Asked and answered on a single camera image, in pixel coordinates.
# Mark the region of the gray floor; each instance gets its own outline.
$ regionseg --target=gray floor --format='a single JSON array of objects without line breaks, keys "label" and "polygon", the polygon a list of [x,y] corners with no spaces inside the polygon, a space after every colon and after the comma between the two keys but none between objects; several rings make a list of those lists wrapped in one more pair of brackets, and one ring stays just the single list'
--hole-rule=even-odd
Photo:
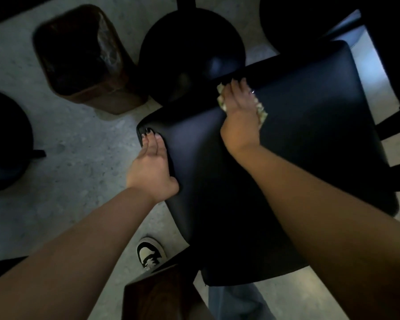
[{"label": "gray floor", "polygon": [[[176,10],[175,0],[52,0],[0,24],[0,91],[22,106],[34,129],[35,147],[48,153],[17,184],[0,192],[0,259],[32,253],[122,190],[126,168],[139,150],[135,126],[160,107],[150,100],[115,117],[49,90],[34,55],[32,33],[41,22],[85,3],[105,11],[134,61],[150,26]],[[259,25],[259,0],[197,0],[197,5],[237,28],[247,64],[275,55]],[[353,54],[372,114],[380,122],[397,111],[398,103],[367,34]],[[399,164],[400,134],[385,140],[384,148],[390,164]],[[118,261],[91,320],[120,319],[123,287],[142,273],[134,247],[145,235],[161,241],[169,256],[187,246],[165,204],[156,206]],[[229,268],[232,262],[237,261],[229,260]],[[207,300],[200,276],[195,284]],[[310,268],[257,285],[278,319],[346,319]]]}]

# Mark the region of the shoelace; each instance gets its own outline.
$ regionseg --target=shoelace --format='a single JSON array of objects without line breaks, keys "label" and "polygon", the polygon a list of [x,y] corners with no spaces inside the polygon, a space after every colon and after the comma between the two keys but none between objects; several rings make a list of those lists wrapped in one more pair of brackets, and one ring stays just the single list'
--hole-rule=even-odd
[{"label": "shoelace", "polygon": [[155,259],[155,258],[149,258],[147,259],[147,261],[145,262],[145,270],[150,270],[151,268],[153,268],[154,266],[156,266],[159,262]]}]

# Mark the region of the forearm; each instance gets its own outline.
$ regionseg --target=forearm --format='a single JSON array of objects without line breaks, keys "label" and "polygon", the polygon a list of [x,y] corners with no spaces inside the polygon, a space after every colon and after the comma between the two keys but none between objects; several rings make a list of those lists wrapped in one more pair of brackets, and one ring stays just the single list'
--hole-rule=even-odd
[{"label": "forearm", "polygon": [[126,189],[2,276],[0,319],[86,319],[154,204]]},{"label": "forearm", "polygon": [[400,223],[253,146],[237,161],[255,179],[298,251],[351,317],[400,306]]}]

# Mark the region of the person's right arm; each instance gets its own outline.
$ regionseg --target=person's right arm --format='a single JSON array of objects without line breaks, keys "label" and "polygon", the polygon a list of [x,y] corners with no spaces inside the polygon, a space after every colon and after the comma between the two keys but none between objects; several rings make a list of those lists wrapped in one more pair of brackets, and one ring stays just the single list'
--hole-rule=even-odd
[{"label": "person's right arm", "polygon": [[221,135],[297,250],[351,319],[400,319],[400,222],[259,143],[246,80],[224,89]]}]

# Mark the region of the blue denim pant leg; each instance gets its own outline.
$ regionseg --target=blue denim pant leg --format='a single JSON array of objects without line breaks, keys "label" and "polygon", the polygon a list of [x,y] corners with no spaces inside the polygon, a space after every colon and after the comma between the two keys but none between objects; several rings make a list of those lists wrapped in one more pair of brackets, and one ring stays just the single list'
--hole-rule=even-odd
[{"label": "blue denim pant leg", "polygon": [[276,320],[253,283],[209,287],[209,310],[216,320]]}]

